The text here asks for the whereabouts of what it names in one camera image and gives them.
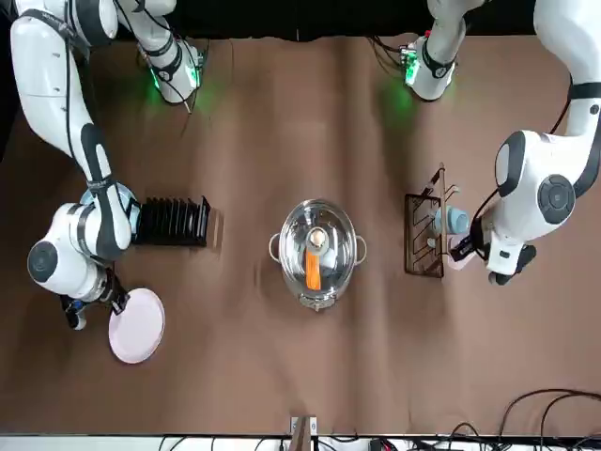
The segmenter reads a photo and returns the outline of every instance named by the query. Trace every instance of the pot handle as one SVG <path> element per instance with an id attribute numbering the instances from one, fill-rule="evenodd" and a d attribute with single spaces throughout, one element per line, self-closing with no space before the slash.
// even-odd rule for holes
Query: pot handle
<path id="1" fill-rule="evenodd" d="M 355 266 L 359 266 L 363 263 L 363 261 L 367 257 L 367 244 L 365 243 L 365 240 L 363 239 L 363 237 L 361 235 L 357 235 L 356 239 L 357 239 L 357 241 L 360 241 L 363 243 L 363 257 L 361 257 L 361 259 L 357 259 L 357 257 L 355 257 Z M 357 246 L 357 255 L 358 254 L 359 254 L 359 246 Z"/>
<path id="2" fill-rule="evenodd" d="M 270 251 L 270 257 L 273 259 L 273 261 L 276 261 L 276 262 L 278 262 L 278 263 L 280 263 L 280 258 L 276 257 L 276 256 L 273 254 L 273 251 L 272 251 L 271 249 L 272 249 L 272 247 L 273 247 L 273 240 L 275 240 L 275 239 L 276 239 L 276 238 L 278 238 L 279 236 L 280 236 L 280 232 L 278 232 L 278 233 L 274 233 L 273 235 L 271 235 L 271 238 L 270 238 L 270 247 L 268 248 L 268 250 Z"/>

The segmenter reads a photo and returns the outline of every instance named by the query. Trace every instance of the green led light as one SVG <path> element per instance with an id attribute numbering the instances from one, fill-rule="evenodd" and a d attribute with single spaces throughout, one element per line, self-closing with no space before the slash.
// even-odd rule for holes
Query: green led light
<path id="1" fill-rule="evenodd" d="M 194 87 L 199 87 L 198 78 L 196 77 L 197 69 L 195 67 L 186 67 L 186 74 L 190 80 L 190 84 Z"/>
<path id="2" fill-rule="evenodd" d="M 157 80 L 157 76 L 154 74 L 154 70 L 150 70 L 150 74 L 152 75 L 152 80 L 154 80 L 154 87 L 159 88 L 159 80 Z"/>
<path id="3" fill-rule="evenodd" d="M 407 68 L 405 69 L 405 84 L 408 86 L 413 86 L 415 83 L 415 77 L 417 77 L 417 72 L 420 69 L 420 61 L 417 57 L 413 56 L 408 59 Z"/>

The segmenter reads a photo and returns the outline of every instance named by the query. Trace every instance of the lid knob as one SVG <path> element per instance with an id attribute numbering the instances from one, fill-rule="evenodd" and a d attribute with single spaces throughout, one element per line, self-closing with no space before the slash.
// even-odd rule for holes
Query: lid knob
<path id="1" fill-rule="evenodd" d="M 326 241 L 326 232 L 321 227 L 315 227 L 309 232 L 309 241 L 317 249 Z"/>

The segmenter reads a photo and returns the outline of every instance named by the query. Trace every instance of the stainless steel pot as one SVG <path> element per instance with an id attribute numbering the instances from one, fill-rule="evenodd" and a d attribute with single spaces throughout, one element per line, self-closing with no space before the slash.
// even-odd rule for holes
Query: stainless steel pot
<path id="1" fill-rule="evenodd" d="M 273 242 L 278 237 L 276 257 Z M 361 259 L 357 257 L 357 241 L 363 244 Z M 317 311 L 332 306 L 342 296 L 353 269 L 367 257 L 367 245 L 355 234 L 344 211 L 327 200 L 312 199 L 301 202 L 288 214 L 282 230 L 271 237 L 269 252 L 282 265 L 284 280 L 300 303 Z M 316 265 L 312 270 L 308 270 L 307 258 Z M 315 271 L 318 286 L 309 288 L 307 273 L 315 275 Z"/>

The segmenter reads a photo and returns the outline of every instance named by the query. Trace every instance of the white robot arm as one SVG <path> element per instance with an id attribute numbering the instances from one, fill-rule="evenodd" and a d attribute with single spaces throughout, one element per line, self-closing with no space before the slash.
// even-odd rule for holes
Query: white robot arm
<path id="1" fill-rule="evenodd" d="M 32 130 L 82 168 L 93 202 L 65 204 L 46 236 L 31 249 L 27 269 L 33 280 L 61 296 L 69 325 L 85 325 L 84 308 L 110 305 L 118 314 L 128 296 L 110 269 L 130 245 L 131 227 L 98 127 L 85 107 L 71 46 L 84 55 L 107 44 L 122 21 L 172 103 L 199 87 L 198 52 L 175 40 L 166 20 L 172 0 L 0 0 L 16 11 L 10 30 L 12 62 L 24 115 Z"/>
<path id="2" fill-rule="evenodd" d="M 435 101 L 451 83 L 459 46 L 466 36 L 465 14 L 490 0 L 428 0 L 434 18 L 429 37 L 412 45 L 416 59 L 408 84 L 425 101 Z"/>
<path id="3" fill-rule="evenodd" d="M 543 45 L 569 69 L 572 86 L 565 136 L 519 131 L 495 162 L 501 199 L 474 218 L 454 259 L 475 250 L 506 284 L 535 256 L 527 242 L 562 226 L 576 200 L 594 184 L 601 153 L 601 2 L 537 0 L 534 28 Z"/>

